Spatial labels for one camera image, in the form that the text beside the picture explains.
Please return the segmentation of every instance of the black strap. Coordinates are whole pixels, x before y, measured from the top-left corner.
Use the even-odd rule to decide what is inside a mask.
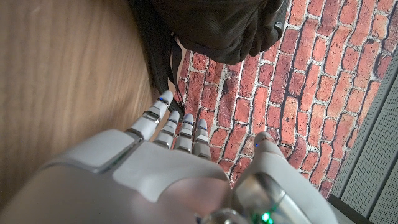
[[[174,84],[175,89],[177,91],[177,96],[178,100],[180,103],[176,102],[179,109],[183,112],[182,114],[185,114],[185,102],[183,100],[183,96],[181,94],[180,88],[178,87],[178,80],[177,80],[177,73],[178,73],[178,67],[180,66],[181,63],[183,63],[182,60],[182,50],[181,47],[178,45],[177,41],[175,40],[175,36],[172,37],[172,77],[169,76],[170,81]]]

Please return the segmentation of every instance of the green led light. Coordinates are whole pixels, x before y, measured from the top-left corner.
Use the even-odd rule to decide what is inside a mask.
[[[270,218],[269,213],[264,213],[261,218],[264,220],[264,222],[268,222],[268,219]]]

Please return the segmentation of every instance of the robotic finger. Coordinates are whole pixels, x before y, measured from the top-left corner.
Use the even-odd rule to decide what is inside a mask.
[[[170,149],[174,139],[174,133],[177,128],[178,120],[180,119],[180,113],[178,111],[173,111],[170,114],[166,125],[160,130],[154,143]]]
[[[192,154],[211,160],[209,139],[207,137],[207,123],[201,119],[198,121],[197,130],[195,131],[195,144]]]
[[[165,91],[157,101],[127,130],[148,141],[155,133],[156,127],[162,120],[167,108],[173,100],[173,93]]]
[[[174,149],[185,151],[189,154],[192,153],[192,129],[193,129],[193,116],[187,114],[181,124],[181,131],[175,140]]]

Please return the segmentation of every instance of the brick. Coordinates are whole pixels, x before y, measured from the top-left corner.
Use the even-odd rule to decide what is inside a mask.
[[[229,173],[229,171],[231,170],[231,167],[232,167],[233,164],[234,164],[233,162],[226,161],[226,160],[224,160],[224,159],[222,159],[222,160],[220,160],[220,161],[218,162],[218,165],[220,165],[221,168],[223,168],[223,170],[224,170],[224,172],[225,172],[226,174]]]
[[[280,108],[276,106],[269,106],[267,112],[267,125],[272,128],[279,128]]]
[[[180,79],[180,80],[178,81],[178,88],[180,89],[180,92],[181,92],[181,95],[182,95],[182,98],[183,98],[183,97],[185,96],[185,90],[186,90],[186,88],[187,88],[187,83],[186,83],[186,81],[183,80],[183,79]],[[174,98],[175,98],[175,100],[177,100],[178,102],[181,102],[181,101],[180,101],[179,94],[178,94],[177,92],[174,93]]]
[[[233,108],[236,102],[237,93],[238,79],[227,78],[224,81],[220,103],[218,105],[217,124],[219,126],[224,128],[231,128],[231,118],[233,114]]]
[[[221,148],[210,146],[211,161],[217,162],[221,155]]]
[[[329,36],[336,29],[336,21],[340,9],[339,0],[326,0],[318,33]]]
[[[314,104],[312,107],[308,143],[315,147],[319,147],[319,140],[321,137],[320,131],[323,126],[323,118],[325,117],[325,108],[325,106],[318,104]]]
[[[299,32],[297,30],[286,29],[280,50],[285,53],[292,54],[298,38]]]
[[[274,66],[269,64],[261,65],[259,72],[259,83],[269,87],[272,74],[274,73]]]
[[[310,182],[319,186],[325,176],[326,168],[329,166],[331,156],[331,146],[325,142],[321,143],[321,157],[319,158],[318,165],[313,171]]]
[[[305,8],[306,8],[305,1],[292,1],[289,24],[299,26],[304,20]]]
[[[204,119],[207,122],[207,135],[210,135],[211,127],[213,126],[214,111],[200,110],[198,119]]]
[[[307,135],[308,114],[303,112],[297,113],[297,133],[305,136]]]
[[[336,179],[339,168],[340,168],[340,162],[337,160],[332,160],[326,177],[332,180]]]
[[[374,97],[376,96],[377,91],[379,90],[380,83],[378,82],[371,82],[369,85],[368,92],[366,93],[365,101],[362,105],[361,113],[359,114],[358,124],[361,126],[363,120],[365,119],[366,114],[371,107]]]
[[[262,59],[267,60],[269,62],[275,62],[276,53],[278,52],[279,44],[280,40],[278,40],[273,46],[271,46],[268,50],[266,50],[263,53]]]
[[[224,158],[235,160],[239,152],[239,147],[243,141],[244,135],[247,133],[247,126],[242,124],[234,124],[234,127],[226,143]]]
[[[354,79],[354,86],[360,88],[367,87],[379,48],[380,44],[373,40],[369,40],[364,45],[361,57],[359,58],[358,72]]]
[[[321,194],[322,194],[322,196],[323,196],[324,198],[327,199],[327,198],[329,197],[330,191],[331,191],[331,187],[332,187],[332,186],[333,186],[333,183],[330,182],[330,181],[328,181],[328,180],[322,182],[319,191],[321,192]]]
[[[314,16],[320,16],[323,2],[324,1],[310,0],[310,3],[308,4],[308,9],[307,9],[308,13],[312,14]]]
[[[341,62],[341,53],[344,49],[343,43],[345,42],[349,32],[350,28],[339,26],[331,40],[325,64],[325,73],[331,76],[335,76],[337,74],[338,66]]]
[[[235,120],[246,122],[249,119],[250,101],[239,98],[236,100]]]
[[[296,125],[297,99],[291,96],[286,98],[284,115],[282,118],[281,143],[290,146],[294,143],[294,127]]]
[[[372,35],[378,39],[385,38],[387,35],[387,30],[386,30],[387,22],[388,18],[386,16],[375,14],[372,25]]]
[[[378,0],[377,9],[385,13],[390,13],[392,10],[393,0]]]
[[[292,146],[279,146],[279,149],[283,153],[285,158],[290,156],[292,154],[292,151],[293,151]]]
[[[290,79],[288,91],[293,96],[301,95],[301,91],[304,86],[305,75],[301,73],[292,73],[292,78]]]
[[[220,84],[221,73],[224,65],[209,59],[209,67],[206,72],[206,82]]]
[[[397,10],[393,13],[390,19],[390,25],[388,28],[388,37],[384,40],[384,49],[394,52],[394,49],[398,43],[398,12]]]
[[[376,76],[383,79],[386,74],[387,68],[390,65],[391,56],[380,54],[376,62]]]
[[[322,62],[326,54],[326,39],[317,37],[315,40],[315,46],[312,53],[312,58],[317,62]]]
[[[355,21],[357,10],[356,0],[346,0],[340,13],[340,22],[351,25]]]
[[[278,142],[280,139],[279,133],[276,129],[269,128],[267,132],[272,136],[275,142]]]
[[[348,142],[347,142],[347,147],[348,147],[349,149],[352,149],[352,148],[353,148],[354,142],[355,142],[355,139],[356,139],[357,136],[358,136],[358,128],[355,128],[355,129],[353,130],[353,133],[352,133],[351,136],[349,137]]]
[[[246,170],[246,167],[251,163],[251,159],[247,157],[241,157],[236,161],[236,165],[231,173],[231,183],[235,183],[243,171]]]
[[[188,71],[189,71],[189,61],[191,59],[191,51],[187,50],[184,61],[181,67],[181,72],[180,72],[180,78],[187,78],[188,77]]]
[[[194,69],[206,70],[207,61],[208,57],[196,52],[193,53],[192,66]]]
[[[362,2],[355,31],[349,40],[352,44],[359,46],[368,36],[376,2],[377,0],[367,0]]]
[[[358,113],[361,108],[363,97],[365,96],[365,92],[362,90],[352,90],[348,97],[348,102],[346,106],[346,110]]]
[[[303,25],[300,42],[298,43],[297,54],[294,60],[294,67],[299,70],[306,70],[307,63],[312,56],[313,43],[315,41],[315,31],[318,27],[318,21],[307,19]]]
[[[210,144],[214,146],[223,146],[227,135],[227,130],[220,128],[216,129],[211,137]]]
[[[338,81],[331,101],[328,106],[327,115],[332,118],[339,117],[344,107],[344,102],[351,88],[351,74],[342,72]]]
[[[301,166],[301,170],[304,171],[312,171],[315,164],[318,161],[319,153],[317,152],[309,152],[307,157],[304,160],[303,165]]]
[[[358,63],[359,52],[351,47],[346,48],[343,56],[343,69],[348,71],[355,71],[356,64]]]
[[[252,97],[254,82],[256,81],[257,66],[259,65],[259,57],[247,56],[244,60],[241,86],[239,95],[244,97]]]
[[[226,68],[226,74],[225,74],[226,77],[238,77],[241,74],[242,62],[239,62],[236,65],[226,65],[225,68]]]
[[[334,79],[324,75],[321,76],[321,82],[319,84],[319,89],[317,91],[317,99],[328,101],[330,99],[331,91],[334,85],[335,85]]]
[[[253,101],[252,133],[258,134],[266,129],[266,105],[268,89],[258,86]]]
[[[337,124],[336,138],[333,141],[333,158],[342,159],[344,156],[344,146],[351,134],[355,117],[343,114]]]
[[[331,141],[335,137],[336,121],[326,119],[323,125],[322,139]]]
[[[247,136],[246,142],[244,143],[242,154],[247,156],[254,155],[254,136]]]
[[[306,174],[306,173],[301,173],[301,175],[306,178],[307,180],[310,178],[310,174]]]
[[[270,101],[273,103],[280,104],[284,100],[291,61],[292,56],[279,54],[279,59],[275,69],[274,80],[272,81],[271,87]]]
[[[289,159],[287,160],[289,164],[294,167],[295,169],[300,168],[301,163],[305,157],[305,151],[307,150],[307,145],[303,137],[297,137],[296,144],[294,146],[294,150],[292,155],[290,155]]]
[[[209,110],[216,109],[218,88],[216,85],[205,85],[203,87],[203,96],[201,98],[201,105]]]
[[[320,67],[318,65],[311,64],[307,72],[307,80],[305,81],[304,91],[300,101],[301,110],[308,111],[312,105],[313,96],[317,88],[319,72]]]
[[[198,114],[204,79],[205,74],[200,72],[192,72],[189,78],[188,96],[190,97],[187,97],[185,112],[191,113],[193,117]]]

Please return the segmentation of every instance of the bag strap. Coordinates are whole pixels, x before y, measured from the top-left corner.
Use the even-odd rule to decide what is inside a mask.
[[[172,31],[149,0],[128,0],[128,2],[144,43],[152,80],[160,94],[169,89],[168,78],[175,85],[181,103],[173,99],[169,110],[178,111],[182,120],[185,115],[185,103],[177,83],[178,67],[182,59],[181,48],[171,36]],[[170,65],[172,52],[175,57],[172,61],[176,64],[173,65],[173,69]]]
[[[170,81],[174,84],[175,86],[175,90],[177,92],[177,96],[178,96],[178,102],[177,106],[178,109],[177,110],[181,110],[183,112],[183,114],[185,114],[185,102],[183,100],[183,96],[181,94],[180,88],[178,87],[178,80],[177,80],[177,73],[178,73],[178,68],[180,66],[181,63],[183,63],[182,61],[182,50],[181,47],[179,46],[179,44],[177,43],[177,41],[175,40],[176,36],[173,35],[172,36],[172,72],[173,72],[173,77],[170,78]]]

